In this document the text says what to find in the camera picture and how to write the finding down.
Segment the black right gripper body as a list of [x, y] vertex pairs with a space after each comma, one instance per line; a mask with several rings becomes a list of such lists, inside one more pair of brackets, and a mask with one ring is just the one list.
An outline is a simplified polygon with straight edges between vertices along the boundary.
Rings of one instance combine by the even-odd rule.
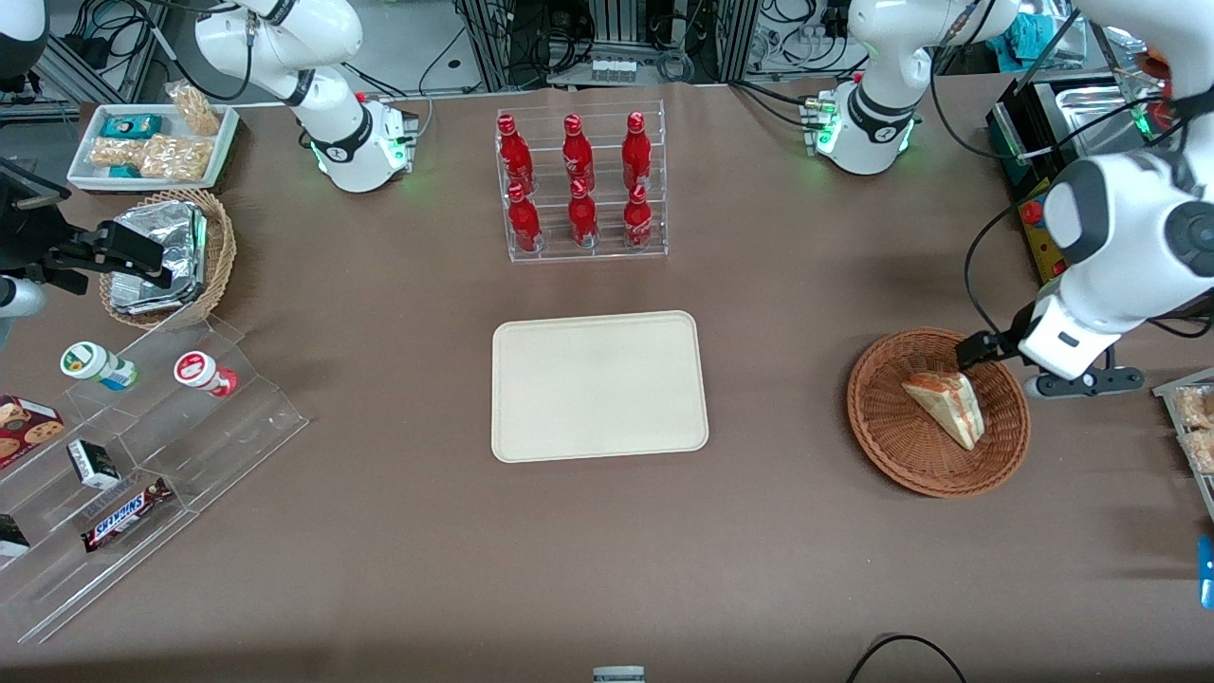
[[49, 284], [49, 252], [68, 241], [70, 226], [58, 204], [72, 194], [7, 158], [1, 159], [1, 269], [4, 275]]

